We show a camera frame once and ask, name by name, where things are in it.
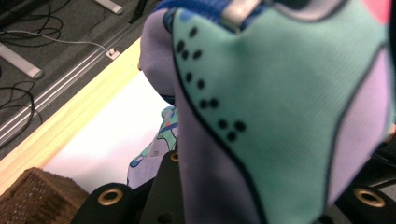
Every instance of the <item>woven basket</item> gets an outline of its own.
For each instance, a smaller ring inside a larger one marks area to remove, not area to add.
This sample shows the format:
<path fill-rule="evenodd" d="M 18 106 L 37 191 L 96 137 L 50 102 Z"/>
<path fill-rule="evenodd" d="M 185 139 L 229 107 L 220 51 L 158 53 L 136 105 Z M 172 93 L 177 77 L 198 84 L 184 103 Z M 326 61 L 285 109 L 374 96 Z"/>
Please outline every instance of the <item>woven basket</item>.
<path fill-rule="evenodd" d="M 0 196 L 0 224 L 70 223 L 88 196 L 70 178 L 31 168 Z"/>

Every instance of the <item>purple fabric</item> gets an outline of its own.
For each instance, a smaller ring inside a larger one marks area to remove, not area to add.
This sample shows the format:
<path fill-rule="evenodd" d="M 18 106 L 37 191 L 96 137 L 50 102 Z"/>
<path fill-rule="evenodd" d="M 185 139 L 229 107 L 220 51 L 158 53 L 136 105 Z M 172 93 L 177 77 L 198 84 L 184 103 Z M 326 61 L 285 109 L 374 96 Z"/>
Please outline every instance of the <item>purple fabric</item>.
<path fill-rule="evenodd" d="M 260 223 L 246 180 L 193 115 L 177 80 L 175 87 L 186 223 Z"/>
<path fill-rule="evenodd" d="M 160 95 L 174 96 L 171 80 L 176 70 L 172 53 L 172 38 L 163 26 L 163 15 L 166 10 L 156 11 L 146 20 L 140 43 L 140 67 Z"/>
<path fill-rule="evenodd" d="M 387 132 L 388 57 L 383 49 L 346 112 L 335 142 L 328 202 L 333 203 Z"/>

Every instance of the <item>cable connector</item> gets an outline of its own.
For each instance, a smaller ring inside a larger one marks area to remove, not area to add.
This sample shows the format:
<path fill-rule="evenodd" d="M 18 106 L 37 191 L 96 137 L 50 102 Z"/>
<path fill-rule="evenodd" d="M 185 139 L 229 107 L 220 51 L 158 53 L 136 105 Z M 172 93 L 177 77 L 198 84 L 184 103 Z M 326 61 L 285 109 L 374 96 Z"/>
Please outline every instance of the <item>cable connector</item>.
<path fill-rule="evenodd" d="M 110 49 L 107 53 L 106 56 L 109 57 L 111 60 L 115 60 L 120 56 L 120 52 L 115 50 L 115 49 Z"/>

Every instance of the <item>teal fabric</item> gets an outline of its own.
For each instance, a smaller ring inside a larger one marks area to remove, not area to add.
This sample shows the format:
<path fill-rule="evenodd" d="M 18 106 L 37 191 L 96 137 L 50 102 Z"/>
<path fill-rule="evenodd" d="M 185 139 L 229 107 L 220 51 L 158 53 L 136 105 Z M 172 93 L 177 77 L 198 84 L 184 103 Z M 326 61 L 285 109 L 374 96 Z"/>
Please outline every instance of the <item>teal fabric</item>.
<path fill-rule="evenodd" d="M 241 34 L 177 12 L 181 85 L 244 164 L 269 223 L 310 223 L 321 214 L 338 122 L 385 42 L 386 27 L 360 1 L 312 22 L 269 8 Z"/>

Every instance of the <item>white cable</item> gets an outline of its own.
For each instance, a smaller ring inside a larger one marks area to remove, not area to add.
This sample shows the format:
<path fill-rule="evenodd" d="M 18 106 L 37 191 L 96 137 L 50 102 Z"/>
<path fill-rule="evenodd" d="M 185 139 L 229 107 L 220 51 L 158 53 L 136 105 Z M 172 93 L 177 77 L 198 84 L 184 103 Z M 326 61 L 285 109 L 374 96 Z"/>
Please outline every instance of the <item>white cable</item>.
<path fill-rule="evenodd" d="M 37 33 L 33 33 L 33 32 L 28 32 L 28 31 L 22 31 L 22 30 L 11 30 L 11 31 L 4 31 L 4 32 L 0 32 L 0 35 L 2 34 L 28 34 L 28 35 L 37 35 L 37 36 L 42 36 L 45 37 L 47 39 L 53 40 L 53 41 L 57 41 L 57 42 L 61 42 L 61 43 L 66 43 L 66 44 L 91 44 L 91 45 L 95 45 L 101 49 L 104 49 L 106 52 L 109 52 L 109 50 L 107 48 L 105 48 L 102 45 L 93 43 L 93 42 L 88 42 L 88 41 L 65 41 L 65 40 L 60 40 L 60 39 L 55 39 L 52 37 L 49 37 L 47 35 L 40 35 Z"/>

